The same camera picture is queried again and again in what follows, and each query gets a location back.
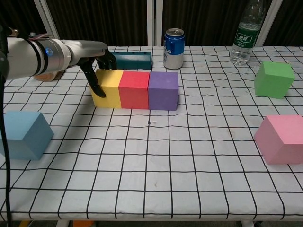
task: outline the blue can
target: blue can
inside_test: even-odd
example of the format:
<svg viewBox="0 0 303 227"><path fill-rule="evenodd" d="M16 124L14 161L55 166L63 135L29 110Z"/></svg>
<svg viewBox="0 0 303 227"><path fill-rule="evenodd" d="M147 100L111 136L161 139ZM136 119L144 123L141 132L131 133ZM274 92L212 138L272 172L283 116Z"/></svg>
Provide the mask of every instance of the blue can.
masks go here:
<svg viewBox="0 0 303 227"><path fill-rule="evenodd" d="M183 65L185 36L179 28L170 28L164 36L164 59L165 68L177 70Z"/></svg>

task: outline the grid tablecloth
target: grid tablecloth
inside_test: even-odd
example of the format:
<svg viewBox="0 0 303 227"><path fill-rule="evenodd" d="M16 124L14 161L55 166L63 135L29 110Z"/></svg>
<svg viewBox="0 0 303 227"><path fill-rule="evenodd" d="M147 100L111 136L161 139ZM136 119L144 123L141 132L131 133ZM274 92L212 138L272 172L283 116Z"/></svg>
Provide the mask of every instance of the grid tablecloth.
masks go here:
<svg viewBox="0 0 303 227"><path fill-rule="evenodd" d="M111 47L152 52L162 47ZM7 110L41 111L54 137L41 160L12 160L14 219L303 219L303 165L267 165L253 135L269 114L303 115L303 48L186 47L176 111L95 108L79 67L60 80L7 82ZM288 62L282 99L254 95L262 61ZM0 157L1 218L6 218Z"/></svg>

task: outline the green cube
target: green cube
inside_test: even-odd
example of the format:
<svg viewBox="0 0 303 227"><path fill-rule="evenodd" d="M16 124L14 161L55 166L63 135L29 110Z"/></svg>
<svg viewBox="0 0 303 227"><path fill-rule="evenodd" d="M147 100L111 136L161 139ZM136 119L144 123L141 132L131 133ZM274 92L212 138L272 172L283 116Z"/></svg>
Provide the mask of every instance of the green cube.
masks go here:
<svg viewBox="0 0 303 227"><path fill-rule="evenodd" d="M254 81L255 93L258 96L282 99L294 79L294 72L289 64L265 61Z"/></svg>

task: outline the purple cube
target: purple cube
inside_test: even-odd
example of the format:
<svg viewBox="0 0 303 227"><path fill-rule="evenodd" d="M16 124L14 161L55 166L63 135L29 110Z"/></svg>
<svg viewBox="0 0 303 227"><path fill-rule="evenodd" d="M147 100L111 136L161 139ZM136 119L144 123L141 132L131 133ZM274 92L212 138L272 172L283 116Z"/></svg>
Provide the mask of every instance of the purple cube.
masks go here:
<svg viewBox="0 0 303 227"><path fill-rule="evenodd" d="M150 110L176 110L179 82L177 72L151 72L148 84Z"/></svg>

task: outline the bottle label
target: bottle label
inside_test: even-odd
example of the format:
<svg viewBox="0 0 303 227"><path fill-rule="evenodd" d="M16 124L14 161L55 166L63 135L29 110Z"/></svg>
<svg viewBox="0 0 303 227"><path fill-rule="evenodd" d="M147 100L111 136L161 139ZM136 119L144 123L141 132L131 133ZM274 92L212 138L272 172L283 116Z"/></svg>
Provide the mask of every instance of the bottle label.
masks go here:
<svg viewBox="0 0 303 227"><path fill-rule="evenodd" d="M258 34L259 31L251 31L239 27L233 43L238 47L248 49L253 48L256 43Z"/></svg>

